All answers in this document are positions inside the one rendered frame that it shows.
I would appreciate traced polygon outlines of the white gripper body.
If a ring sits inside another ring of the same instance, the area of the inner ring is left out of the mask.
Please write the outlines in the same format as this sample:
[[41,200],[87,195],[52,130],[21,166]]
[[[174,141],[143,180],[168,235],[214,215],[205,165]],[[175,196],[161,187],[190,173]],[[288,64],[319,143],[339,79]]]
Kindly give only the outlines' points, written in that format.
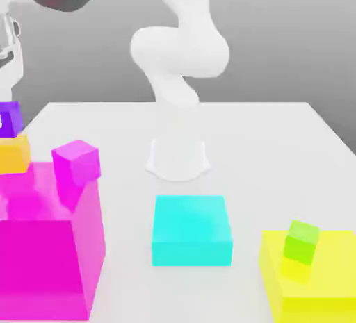
[[12,100],[12,88],[24,75],[24,63],[20,41],[16,41],[13,50],[0,57],[0,101]]

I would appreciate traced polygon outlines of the small purple cube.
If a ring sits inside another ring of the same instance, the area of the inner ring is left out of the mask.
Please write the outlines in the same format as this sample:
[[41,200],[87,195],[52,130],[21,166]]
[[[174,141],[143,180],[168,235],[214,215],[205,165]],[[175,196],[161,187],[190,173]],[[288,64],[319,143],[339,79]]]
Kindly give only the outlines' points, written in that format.
[[15,138],[23,129],[18,101],[0,102],[0,138]]

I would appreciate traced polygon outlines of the large magenta box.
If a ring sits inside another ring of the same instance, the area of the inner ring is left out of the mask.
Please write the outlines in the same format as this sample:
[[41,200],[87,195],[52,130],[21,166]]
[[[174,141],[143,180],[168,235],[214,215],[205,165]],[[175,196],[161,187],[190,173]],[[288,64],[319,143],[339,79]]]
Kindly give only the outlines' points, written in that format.
[[98,181],[58,189],[52,163],[0,175],[0,320],[90,317],[106,253]]

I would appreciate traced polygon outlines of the small green cube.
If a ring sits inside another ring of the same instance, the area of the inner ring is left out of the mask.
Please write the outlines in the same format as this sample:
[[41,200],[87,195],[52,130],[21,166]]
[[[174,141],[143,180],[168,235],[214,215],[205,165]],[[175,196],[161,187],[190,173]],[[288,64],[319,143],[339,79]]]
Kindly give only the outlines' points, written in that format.
[[293,220],[285,238],[284,257],[311,265],[318,244],[320,229],[318,226]]

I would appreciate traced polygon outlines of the small magenta cube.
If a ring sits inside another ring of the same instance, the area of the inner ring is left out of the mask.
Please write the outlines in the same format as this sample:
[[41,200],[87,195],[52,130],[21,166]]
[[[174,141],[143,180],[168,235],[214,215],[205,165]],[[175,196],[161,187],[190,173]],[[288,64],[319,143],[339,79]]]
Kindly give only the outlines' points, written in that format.
[[99,149],[83,140],[73,140],[51,150],[54,172],[59,183],[78,187],[101,176]]

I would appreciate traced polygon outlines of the large yellow box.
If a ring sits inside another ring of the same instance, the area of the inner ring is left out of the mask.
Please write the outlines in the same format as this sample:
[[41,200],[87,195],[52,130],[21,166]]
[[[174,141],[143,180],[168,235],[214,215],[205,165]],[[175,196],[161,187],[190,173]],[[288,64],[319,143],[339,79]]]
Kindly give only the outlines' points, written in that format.
[[311,265],[283,255],[286,231],[263,231],[259,266],[273,323],[356,323],[356,234],[321,231]]

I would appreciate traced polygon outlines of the small orange cube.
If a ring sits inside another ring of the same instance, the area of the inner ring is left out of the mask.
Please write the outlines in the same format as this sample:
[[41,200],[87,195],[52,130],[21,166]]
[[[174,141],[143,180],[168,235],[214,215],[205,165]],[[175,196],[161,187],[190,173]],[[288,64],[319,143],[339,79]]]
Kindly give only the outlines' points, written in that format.
[[0,138],[0,175],[27,172],[31,162],[31,150],[27,135]]

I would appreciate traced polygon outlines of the large cyan box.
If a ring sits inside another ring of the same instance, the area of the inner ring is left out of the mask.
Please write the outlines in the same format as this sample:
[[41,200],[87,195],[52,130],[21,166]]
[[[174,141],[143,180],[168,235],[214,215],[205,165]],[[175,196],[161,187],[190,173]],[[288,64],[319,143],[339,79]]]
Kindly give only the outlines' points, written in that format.
[[227,267],[233,237],[221,195],[158,195],[152,229],[156,267]]

